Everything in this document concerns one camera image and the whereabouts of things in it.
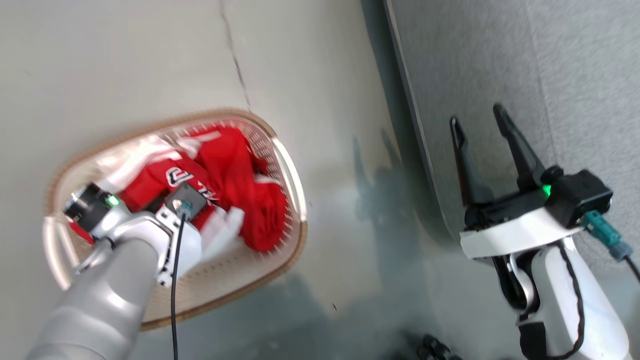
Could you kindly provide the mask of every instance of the brown basket rim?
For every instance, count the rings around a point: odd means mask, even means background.
[[[220,108],[220,109],[214,109],[214,110],[198,111],[195,113],[179,115],[176,117],[162,120],[159,123],[142,127],[138,130],[134,130],[127,134],[108,140],[102,143],[101,145],[96,146],[93,149],[76,156],[71,161],[69,161],[64,166],[62,166],[54,176],[47,192],[47,198],[45,203],[45,212],[47,213],[47,216],[55,215],[54,200],[55,200],[56,189],[58,188],[60,180],[70,168],[78,164],[80,161],[84,161],[85,159],[90,158],[102,151],[105,151],[110,147],[120,145],[121,143],[135,139],[139,136],[143,136],[149,133],[155,133],[156,131],[160,131],[167,127],[173,127],[186,122],[204,120],[211,117],[240,117],[242,119],[253,122],[255,125],[258,125],[270,137],[272,138],[277,137],[275,131],[273,131],[271,126],[269,126],[269,124],[267,124],[259,116],[257,116],[254,113],[250,113],[248,111],[244,111],[237,108]],[[210,310],[216,309],[217,307],[228,304],[229,302],[240,299],[241,297],[251,293],[257,288],[267,285],[269,282],[273,281],[277,277],[280,277],[282,274],[284,274],[286,271],[291,269],[296,264],[296,262],[302,255],[302,250],[305,248],[306,240],[307,240],[307,221],[302,221],[300,222],[300,235],[298,237],[298,244],[296,245],[294,252],[291,254],[291,257],[289,257],[289,259],[287,259],[287,261],[283,265],[281,265],[276,270],[273,270],[272,272],[261,277],[260,279],[257,279],[251,282],[250,284],[247,284],[242,288],[239,288],[238,290],[233,291],[223,297],[220,297],[218,299],[212,300],[200,306],[196,306],[192,309],[182,311],[181,313],[176,314],[176,317],[175,317],[176,321],[181,322],[181,321],[190,319],[194,316],[206,313]],[[149,330],[157,329],[170,324],[171,324],[171,318],[170,316],[166,316],[164,318],[151,320],[149,322],[143,322],[140,330],[149,331]]]

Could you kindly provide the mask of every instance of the green light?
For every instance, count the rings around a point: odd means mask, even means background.
[[[547,195],[547,197],[551,196],[551,185],[543,185],[542,186],[542,191],[545,192],[545,195]]]
[[[120,200],[118,200],[117,197],[115,197],[114,195],[111,195],[107,198],[107,204],[113,206],[118,206],[118,204],[120,203]]]

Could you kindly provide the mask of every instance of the basket handle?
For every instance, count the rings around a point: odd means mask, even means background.
[[[282,142],[275,136],[271,138],[271,141],[273,142],[280,168],[284,169],[284,181],[291,194],[293,206],[300,216],[300,222],[305,222],[307,221],[307,202],[296,166],[293,164],[293,160],[289,156],[287,149],[282,145]]]
[[[71,285],[70,269],[78,267],[80,263],[71,237],[64,225],[56,221],[54,216],[47,216],[42,224],[42,239],[44,254],[51,273],[60,288],[66,290]]]

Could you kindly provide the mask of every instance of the gray fabric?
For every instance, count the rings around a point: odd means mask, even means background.
[[[615,192],[609,219],[640,251],[638,1],[391,0],[431,176],[452,236],[463,227],[448,120],[456,114],[494,192],[516,189],[492,115],[502,102],[547,165],[589,168]],[[591,238],[597,275],[619,265]]]

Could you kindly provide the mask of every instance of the floor crack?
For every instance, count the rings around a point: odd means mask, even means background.
[[[251,111],[251,102],[249,101],[249,93],[246,89],[244,78],[242,76],[242,70],[240,70],[240,64],[236,56],[236,50],[234,48],[234,39],[231,36],[231,25],[229,24],[229,20],[227,19],[227,9],[225,7],[225,0],[220,0],[220,16],[222,17],[222,21],[225,23],[225,31],[227,32],[227,45],[229,46],[229,50],[231,50],[231,55],[233,56],[234,64],[236,65],[236,73],[238,74],[238,81],[240,81],[240,86],[242,87],[242,91],[244,93],[244,99],[246,100],[246,105],[249,108],[249,111]]]

